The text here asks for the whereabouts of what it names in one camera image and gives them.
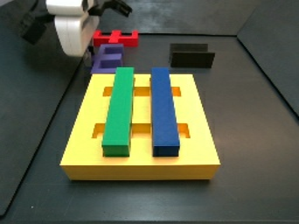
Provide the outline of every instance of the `blue bar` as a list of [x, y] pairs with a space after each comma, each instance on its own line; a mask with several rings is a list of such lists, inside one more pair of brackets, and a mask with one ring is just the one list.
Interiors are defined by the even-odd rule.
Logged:
[[151, 94], [153, 157], [179, 157], [180, 138], [169, 70], [165, 67], [152, 68]]

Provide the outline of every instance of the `white robot part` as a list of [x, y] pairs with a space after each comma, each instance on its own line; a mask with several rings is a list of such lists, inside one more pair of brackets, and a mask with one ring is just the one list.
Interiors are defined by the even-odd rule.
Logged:
[[85, 12], [80, 17], [55, 17], [61, 49], [69, 56], [81, 57], [99, 26], [99, 17]]
[[47, 0], [47, 9], [56, 16], [81, 16], [93, 6], [93, 0]]

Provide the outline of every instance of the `toy block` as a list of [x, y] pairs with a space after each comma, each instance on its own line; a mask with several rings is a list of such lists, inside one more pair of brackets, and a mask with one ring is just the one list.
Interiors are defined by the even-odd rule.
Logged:
[[135, 74], [129, 157], [104, 157], [103, 133], [115, 81], [92, 75], [60, 167], [72, 180], [212, 179], [220, 167], [201, 100], [191, 74], [171, 74], [180, 134], [179, 157], [153, 157], [151, 75]]
[[101, 31], [93, 33], [93, 46], [103, 44], [123, 44], [124, 46], [137, 46], [137, 31], [132, 31], [131, 36], [123, 36], [121, 31], [112, 31], [109, 36], [101, 34]]
[[155, 157], [177, 157], [180, 139], [173, 111], [173, 94], [169, 70], [152, 68], [152, 141]]
[[93, 57], [92, 74], [113, 74], [123, 66], [124, 45], [101, 45]]
[[171, 44], [171, 67], [211, 68], [213, 58], [207, 44]]
[[135, 74], [132, 67], [116, 69], [101, 147], [105, 157], [129, 156]]

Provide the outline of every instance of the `red block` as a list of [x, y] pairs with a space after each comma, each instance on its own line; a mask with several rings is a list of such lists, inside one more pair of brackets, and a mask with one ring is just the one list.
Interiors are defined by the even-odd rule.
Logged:
[[109, 36], [104, 36], [101, 31], [95, 31], [93, 46], [101, 44], [123, 44], [124, 46], [137, 46], [137, 31], [132, 31], [131, 36], [123, 36], [121, 31], [112, 31]]

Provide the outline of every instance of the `blue block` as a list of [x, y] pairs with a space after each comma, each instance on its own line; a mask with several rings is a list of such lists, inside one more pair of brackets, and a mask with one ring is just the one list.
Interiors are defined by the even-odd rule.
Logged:
[[169, 70], [165, 67], [152, 68], [151, 93], [153, 156], [177, 157], [180, 138], [173, 109]]
[[113, 74], [123, 66], [124, 45], [101, 45], [93, 57], [92, 74]]

